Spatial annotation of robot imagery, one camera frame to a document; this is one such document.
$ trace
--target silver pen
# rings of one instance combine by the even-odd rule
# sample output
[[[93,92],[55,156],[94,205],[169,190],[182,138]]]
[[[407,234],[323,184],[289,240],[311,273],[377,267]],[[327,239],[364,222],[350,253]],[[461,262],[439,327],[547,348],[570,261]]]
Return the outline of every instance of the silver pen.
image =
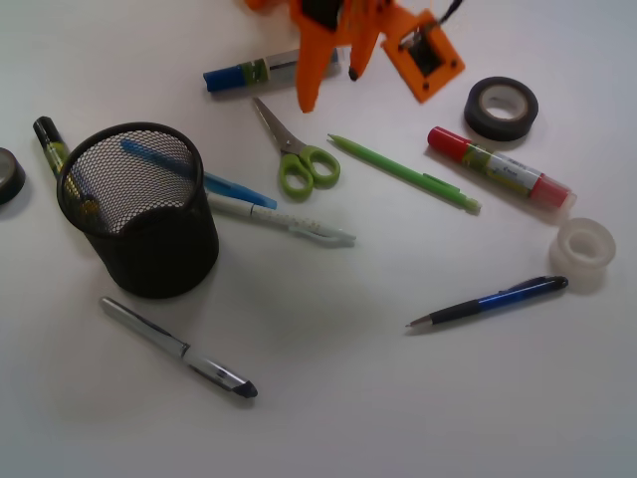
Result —
[[[132,331],[146,337],[173,357],[183,360],[188,367],[205,376],[224,390],[232,391],[245,398],[257,396],[257,389],[249,380],[242,378],[224,365],[201,355],[190,344],[173,337],[160,326],[139,316],[109,297],[102,297],[100,304],[107,315]]]

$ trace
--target green scissors handle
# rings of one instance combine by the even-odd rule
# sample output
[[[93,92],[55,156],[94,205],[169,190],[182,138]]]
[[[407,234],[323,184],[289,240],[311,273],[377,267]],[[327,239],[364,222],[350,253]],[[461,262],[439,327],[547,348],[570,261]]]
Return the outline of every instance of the green scissors handle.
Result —
[[[314,163],[320,162],[329,169],[331,174],[319,174]],[[292,187],[288,183],[288,175],[299,176],[304,183],[304,187]],[[293,199],[303,201],[310,197],[314,187],[332,187],[340,177],[340,164],[334,156],[324,149],[315,146],[305,146],[298,156],[295,154],[285,154],[281,158],[279,168],[279,181],[283,190]]]

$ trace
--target black mesh pen holder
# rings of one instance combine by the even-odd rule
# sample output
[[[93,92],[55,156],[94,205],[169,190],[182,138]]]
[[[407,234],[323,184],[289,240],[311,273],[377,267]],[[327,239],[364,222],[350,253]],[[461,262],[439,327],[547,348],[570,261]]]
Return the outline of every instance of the black mesh pen holder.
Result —
[[[115,282],[138,296],[183,294],[217,260],[201,156],[171,127],[132,122],[94,134],[61,171],[58,202]]]

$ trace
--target white pen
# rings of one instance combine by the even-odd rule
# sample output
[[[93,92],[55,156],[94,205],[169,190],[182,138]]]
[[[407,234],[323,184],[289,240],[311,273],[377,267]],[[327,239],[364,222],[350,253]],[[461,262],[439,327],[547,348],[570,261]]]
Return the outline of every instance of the white pen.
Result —
[[[356,240],[356,236],[347,234],[341,229],[325,226],[318,221],[284,214],[267,207],[232,197],[220,196],[212,192],[208,193],[208,203],[213,209],[287,226],[290,232],[306,234],[323,242],[353,242]]]

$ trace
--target orange plastic object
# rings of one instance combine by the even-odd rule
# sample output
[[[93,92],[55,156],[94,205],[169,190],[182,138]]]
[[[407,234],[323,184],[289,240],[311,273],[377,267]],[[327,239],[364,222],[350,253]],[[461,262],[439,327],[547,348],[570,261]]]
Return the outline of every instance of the orange plastic object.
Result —
[[[357,80],[369,63],[380,33],[387,37],[383,49],[420,103],[435,95],[465,69],[445,33],[440,28],[431,28],[435,18],[429,10],[415,16],[393,0],[344,0],[338,25],[333,31],[304,14],[304,1],[309,0],[290,0],[290,16],[301,31],[297,94],[304,113],[315,107],[323,72],[333,49],[351,45],[349,75]],[[257,10],[269,2],[246,0],[246,3]],[[440,63],[426,76],[402,45],[409,35],[419,30],[426,32],[427,43]]]

